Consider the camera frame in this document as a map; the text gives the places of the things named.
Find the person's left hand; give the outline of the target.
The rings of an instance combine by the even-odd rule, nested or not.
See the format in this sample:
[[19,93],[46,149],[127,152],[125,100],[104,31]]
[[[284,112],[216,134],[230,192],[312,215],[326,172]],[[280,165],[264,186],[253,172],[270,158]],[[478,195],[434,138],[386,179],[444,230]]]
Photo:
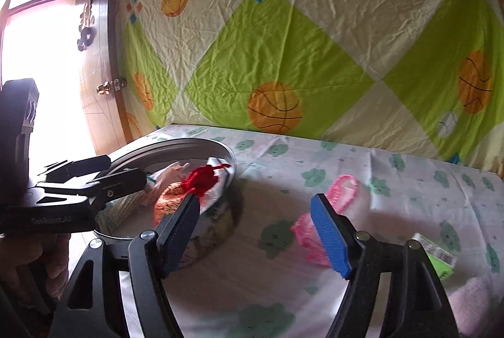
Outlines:
[[68,280],[70,234],[1,236],[1,284],[20,304],[33,305],[36,277],[59,299]]

